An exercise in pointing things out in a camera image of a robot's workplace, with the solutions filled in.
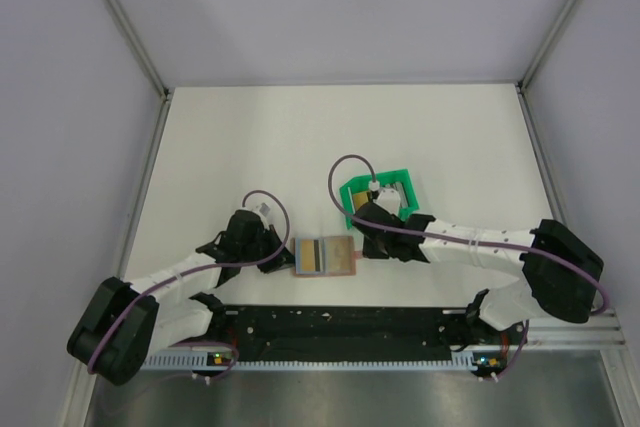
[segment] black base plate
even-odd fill
[[[248,362],[450,360],[454,342],[446,333],[464,324],[464,314],[447,310],[226,305],[200,339],[234,343]],[[510,343],[520,341],[515,326],[506,333]],[[496,333],[484,345],[499,349],[500,342]]]

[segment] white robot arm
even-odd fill
[[[528,253],[548,252],[599,279],[602,260],[564,225],[542,220],[531,230],[490,230],[464,227],[424,214],[413,214],[402,222],[393,215],[399,206],[400,194],[393,188],[384,188],[356,212],[352,220],[365,235],[365,257],[452,262],[511,275],[513,283],[479,293],[470,305],[479,320],[497,331],[536,317],[574,323],[588,320],[595,287],[548,258]],[[378,227],[363,225],[358,219]],[[424,235],[388,232],[385,226]]]

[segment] black bracket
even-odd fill
[[[138,296],[130,284],[111,277],[98,287],[67,342],[67,352],[87,364],[118,316]],[[158,315],[152,296],[140,299],[105,345],[95,372],[114,385],[129,381],[144,363]]]

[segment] white cable tie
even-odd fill
[[[173,276],[176,278],[176,283],[178,284],[178,301],[182,301],[182,284],[184,277],[182,277],[182,272],[178,269],[178,267],[172,267]]]

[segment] metal floor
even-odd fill
[[[117,408],[166,372],[105,387]],[[85,427],[622,426],[598,352],[525,352],[499,384],[468,373],[236,373],[159,384],[121,414],[92,401]]]

